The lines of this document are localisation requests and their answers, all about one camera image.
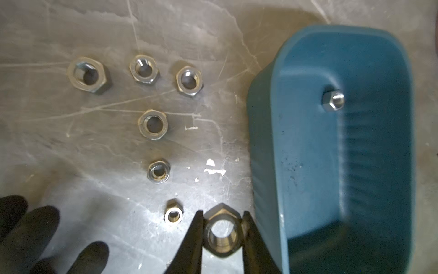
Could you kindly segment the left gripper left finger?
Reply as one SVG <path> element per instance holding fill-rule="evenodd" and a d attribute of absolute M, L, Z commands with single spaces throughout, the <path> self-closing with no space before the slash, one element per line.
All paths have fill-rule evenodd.
<path fill-rule="evenodd" d="M 165 274 L 200 274 L 202 268 L 204 216 L 198 210 Z"/>

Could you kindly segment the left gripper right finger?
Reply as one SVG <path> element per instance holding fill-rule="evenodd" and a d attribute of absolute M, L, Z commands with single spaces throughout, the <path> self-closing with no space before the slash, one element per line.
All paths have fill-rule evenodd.
<path fill-rule="evenodd" d="M 250 212 L 244 212 L 241 224 L 244 274 L 280 274 Z"/>

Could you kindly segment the large steel hex nut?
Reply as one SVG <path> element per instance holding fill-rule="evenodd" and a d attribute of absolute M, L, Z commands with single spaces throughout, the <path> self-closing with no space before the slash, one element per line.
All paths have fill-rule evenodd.
<path fill-rule="evenodd" d="M 242 245 L 241 215 L 225 203 L 204 214 L 203 245 L 216 257 L 227 258 Z"/>

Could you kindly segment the small steel hex nut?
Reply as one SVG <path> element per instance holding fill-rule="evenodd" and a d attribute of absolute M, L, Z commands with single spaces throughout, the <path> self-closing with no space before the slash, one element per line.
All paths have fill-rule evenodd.
<path fill-rule="evenodd" d="M 164 221 L 168 225 L 179 224 L 184 216 L 184 209 L 182 204 L 176 200 L 171 199 L 167 202 L 164 214 Z"/>

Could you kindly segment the teal plastic storage box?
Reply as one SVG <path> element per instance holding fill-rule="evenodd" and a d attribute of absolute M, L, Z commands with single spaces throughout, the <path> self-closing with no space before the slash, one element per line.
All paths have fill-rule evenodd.
<path fill-rule="evenodd" d="M 415 206 L 413 76 L 389 32 L 292 35 L 247 97 L 254 211 L 284 274 L 404 274 Z M 322 96 L 345 104 L 326 112 Z"/>

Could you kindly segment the blue grey work glove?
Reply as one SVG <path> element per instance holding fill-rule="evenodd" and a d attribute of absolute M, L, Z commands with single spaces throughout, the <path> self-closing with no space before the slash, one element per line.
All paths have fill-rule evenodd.
<path fill-rule="evenodd" d="M 28 212 L 28 206 L 23 196 L 1 198 L 1 273 L 55 274 L 50 259 L 41 259 L 41 255 L 58 229 L 60 212 L 51 205 Z M 67 273 L 101 274 L 109 254 L 105 242 L 92 242 Z"/>

